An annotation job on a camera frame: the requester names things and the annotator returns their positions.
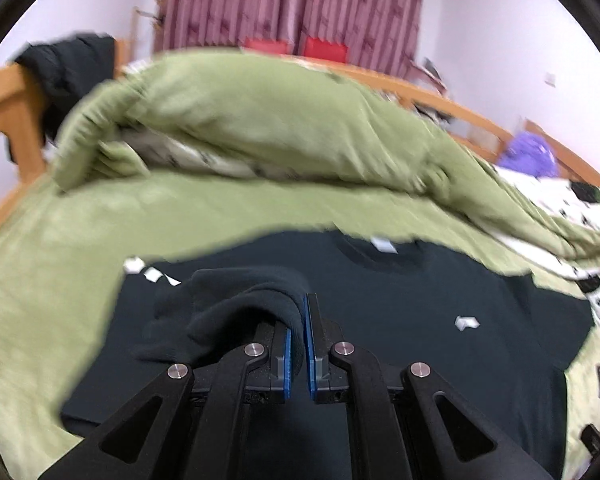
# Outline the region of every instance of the t-shirt sleeve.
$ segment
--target t-shirt sleeve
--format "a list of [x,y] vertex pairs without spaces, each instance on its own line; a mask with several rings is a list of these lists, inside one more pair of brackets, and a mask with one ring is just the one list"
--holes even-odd
[[506,280],[527,312],[540,346],[555,367],[566,370],[593,326],[589,301],[538,288],[531,274]]

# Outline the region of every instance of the black clothing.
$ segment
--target black clothing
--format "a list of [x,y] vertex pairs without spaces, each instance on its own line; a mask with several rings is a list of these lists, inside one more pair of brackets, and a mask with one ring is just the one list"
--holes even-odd
[[[341,325],[347,340],[387,364],[428,363],[560,478],[566,447],[563,370],[592,326],[589,303],[536,288],[531,275],[495,274],[428,242],[395,249],[381,253],[340,232],[285,232],[154,267],[181,281],[208,268],[267,265],[301,272],[318,294],[322,314]],[[155,364],[135,360],[130,350],[150,320],[140,318],[151,315],[146,304],[152,287],[141,274],[125,279],[104,348],[63,407],[65,417],[101,422],[164,370],[147,368]],[[475,317],[480,326],[461,332],[458,316]],[[123,377],[117,375],[121,368]],[[244,480],[283,474],[350,479],[344,407],[312,405],[298,378],[285,405],[251,410],[243,471]]]
[[200,269],[180,285],[161,280],[154,319],[133,349],[142,361],[185,363],[194,368],[217,362],[229,350],[251,342],[263,318],[291,329],[294,375],[304,355],[302,275],[284,267]]
[[591,276],[576,282],[583,294],[591,294],[600,288],[600,276]]
[[571,180],[571,190],[581,202],[600,204],[600,188],[593,184]]
[[29,45],[14,62],[26,67],[48,99],[42,115],[41,146],[55,140],[60,124],[97,84],[112,79],[116,42],[110,36],[79,34],[53,44]]

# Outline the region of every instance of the wooden bed frame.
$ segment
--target wooden bed frame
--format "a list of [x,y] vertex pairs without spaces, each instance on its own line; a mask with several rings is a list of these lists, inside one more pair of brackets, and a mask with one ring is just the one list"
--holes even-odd
[[[115,76],[128,63],[128,43],[116,42]],[[0,69],[0,132],[9,138],[18,184],[0,202],[0,224],[35,180],[45,173],[40,118],[46,101],[31,74],[17,64]]]
[[[116,76],[122,73],[122,67],[128,61],[128,43],[117,41]],[[471,140],[453,137],[490,162],[496,160],[505,143],[512,138],[511,133],[487,118],[403,80],[336,62],[316,59],[307,61],[326,66],[334,72],[350,76],[372,88],[392,92],[398,96],[400,104],[405,108],[413,108],[415,104],[425,105],[488,132],[496,138],[495,148],[489,149]],[[40,117],[45,105],[42,91],[26,69],[17,64],[0,69],[0,132],[10,140],[19,177],[18,185],[0,202],[0,224],[7,218],[26,190],[46,171],[40,145]],[[600,174],[567,147],[547,135],[540,126],[527,121],[525,129],[542,135],[549,142],[558,160],[561,176],[600,186]]]

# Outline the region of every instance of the white tag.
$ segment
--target white tag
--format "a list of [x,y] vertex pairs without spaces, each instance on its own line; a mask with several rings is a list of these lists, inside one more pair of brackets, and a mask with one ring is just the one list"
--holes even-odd
[[479,326],[480,323],[478,323],[478,320],[475,319],[475,317],[456,317],[456,327],[458,327],[460,332],[465,328],[478,328]]
[[137,74],[138,72],[142,72],[149,65],[151,65],[151,59],[138,59],[136,61],[132,61],[128,65],[122,67],[123,74]]
[[295,63],[309,70],[315,70],[316,72],[328,72],[329,69],[323,65],[311,63],[305,59],[291,59],[291,63]]
[[125,272],[127,274],[138,274],[138,272],[144,269],[144,261],[137,256],[134,258],[127,258],[123,264],[123,267],[125,268]]
[[378,238],[378,237],[374,236],[371,238],[371,243],[381,253],[398,254],[398,251],[395,249],[394,245],[386,238]]
[[148,279],[150,282],[157,282],[158,279],[162,276],[162,273],[158,270],[155,269],[153,267],[149,267],[145,272],[144,272],[144,276],[146,279]]

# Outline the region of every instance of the folded fabric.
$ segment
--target folded fabric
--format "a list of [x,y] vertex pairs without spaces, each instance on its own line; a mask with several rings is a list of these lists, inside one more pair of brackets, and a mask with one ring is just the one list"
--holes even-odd
[[305,180],[426,195],[564,258],[600,256],[600,232],[550,216],[431,121],[341,75],[226,50],[165,54],[74,109],[51,171],[58,186],[145,173],[128,145],[107,151],[120,125],[138,124],[200,153],[276,165]]
[[115,50],[110,36],[78,34],[53,44],[27,45],[18,54],[15,62],[31,71],[48,99],[41,128],[46,137],[55,140],[60,124],[78,101],[113,78]]
[[558,164],[551,146],[543,137],[522,132],[511,139],[497,165],[531,176],[558,176]]
[[251,342],[259,322],[275,319],[291,329],[292,370],[302,366],[303,298],[309,286],[285,267],[201,269],[179,285],[164,285],[155,299],[154,319],[133,354],[144,361],[215,362]]
[[271,180],[300,178],[292,169],[282,168],[276,164],[216,155],[214,152],[188,146],[184,142],[145,126],[123,128],[120,131],[120,138],[140,156],[147,168],[175,168],[187,173],[218,174],[232,178],[265,177]]

